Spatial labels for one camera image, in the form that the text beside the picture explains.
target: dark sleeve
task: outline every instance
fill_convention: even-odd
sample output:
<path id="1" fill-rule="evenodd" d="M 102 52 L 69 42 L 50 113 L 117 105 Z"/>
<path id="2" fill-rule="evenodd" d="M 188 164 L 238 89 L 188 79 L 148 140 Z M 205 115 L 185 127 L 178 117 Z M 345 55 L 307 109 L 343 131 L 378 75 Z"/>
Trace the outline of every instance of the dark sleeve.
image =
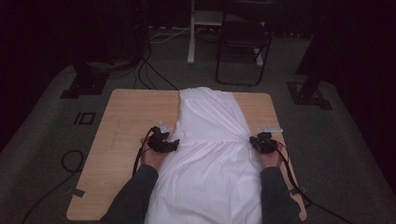
<path id="1" fill-rule="evenodd" d="M 143 223 L 157 179 L 158 173 L 153 167 L 141 165 L 117 194 L 100 223 Z"/>
<path id="2" fill-rule="evenodd" d="M 262 223 L 284 224 L 303 223 L 300 205 L 289 193 L 288 186 L 278 167 L 262 170 Z"/>

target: hand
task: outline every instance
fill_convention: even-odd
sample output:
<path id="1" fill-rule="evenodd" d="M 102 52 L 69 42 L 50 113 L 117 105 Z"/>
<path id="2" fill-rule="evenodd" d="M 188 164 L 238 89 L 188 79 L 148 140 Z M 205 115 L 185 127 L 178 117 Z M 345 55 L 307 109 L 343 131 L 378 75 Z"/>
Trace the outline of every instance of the hand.
<path id="1" fill-rule="evenodd" d="M 279 152 L 281 152 L 283 146 L 279 143 L 276 143 L 276 146 L 277 146 L 277 150 L 279 150 Z M 261 154 L 258 152 L 260 164 L 262 165 L 262 169 L 265 169 L 268 167 L 274 167 L 274 166 L 280 167 L 280 164 L 282 164 L 282 157 L 279 155 L 279 152 L 273 151 L 269 154 Z"/>
<path id="2" fill-rule="evenodd" d="M 144 140 L 145 140 L 144 138 L 140 139 L 140 143 L 143 143 Z M 142 164 L 146 164 L 153 167 L 157 171 L 158 169 L 160 169 L 161 164 L 163 163 L 163 159 L 165 159 L 165 157 L 169 154 L 169 153 L 159 153 L 154 151 L 152 148 L 149 147 L 147 142 L 143 146 L 142 152 L 145 153 L 143 153 L 142 156 L 140 157 L 140 162 Z"/>

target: black stand base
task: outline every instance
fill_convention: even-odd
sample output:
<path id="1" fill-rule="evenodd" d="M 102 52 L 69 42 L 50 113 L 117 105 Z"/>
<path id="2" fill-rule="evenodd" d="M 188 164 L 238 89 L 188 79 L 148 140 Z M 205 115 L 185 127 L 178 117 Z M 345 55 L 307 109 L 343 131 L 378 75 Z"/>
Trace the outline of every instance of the black stand base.
<path id="1" fill-rule="evenodd" d="M 82 85 L 83 82 L 80 81 L 79 76 L 76 76 L 69 90 L 62 93 L 61 99 L 77 99 L 80 95 L 101 95 L 107 78 L 108 73 L 95 74 L 89 84 Z"/>
<path id="2" fill-rule="evenodd" d="M 325 100 L 319 89 L 315 89 L 310 94 L 304 94 L 307 89 L 307 82 L 287 82 L 293 102 L 297 105 L 318 105 L 321 109 L 332 110 L 328 100 Z"/>

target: white cloth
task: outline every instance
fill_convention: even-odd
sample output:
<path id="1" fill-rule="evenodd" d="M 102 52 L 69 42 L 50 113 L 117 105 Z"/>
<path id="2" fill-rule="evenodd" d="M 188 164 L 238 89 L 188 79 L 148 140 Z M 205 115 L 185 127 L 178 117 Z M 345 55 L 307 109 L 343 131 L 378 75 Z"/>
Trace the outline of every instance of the white cloth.
<path id="1" fill-rule="evenodd" d="M 260 169 L 231 92 L 180 91 L 180 118 L 146 223 L 262 223 Z"/>

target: wooden table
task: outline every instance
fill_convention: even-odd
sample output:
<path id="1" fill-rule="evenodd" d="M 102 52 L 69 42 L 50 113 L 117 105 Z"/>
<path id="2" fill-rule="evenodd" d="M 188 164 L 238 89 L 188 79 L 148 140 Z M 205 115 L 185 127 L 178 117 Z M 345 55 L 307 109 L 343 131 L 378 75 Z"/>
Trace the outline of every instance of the wooden table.
<path id="1" fill-rule="evenodd" d="M 259 132 L 259 128 L 268 125 L 279 127 L 268 94 L 235 92 L 233 95 L 254 135 Z M 178 91 L 113 91 L 78 181 L 77 189 L 85 191 L 85 195 L 82 198 L 73 196 L 67 218 L 99 220 L 105 214 L 117 193 L 132 176 L 134 159 L 141 145 L 140 138 L 149 128 L 158 126 L 160 120 L 176 127 L 179 105 Z M 284 143 L 281 133 L 273 133 L 273 137 Z M 284 165 L 281 170 L 292 189 Z M 294 195 L 293 199 L 301 206 L 300 218 L 306 219 L 301 196 Z"/>

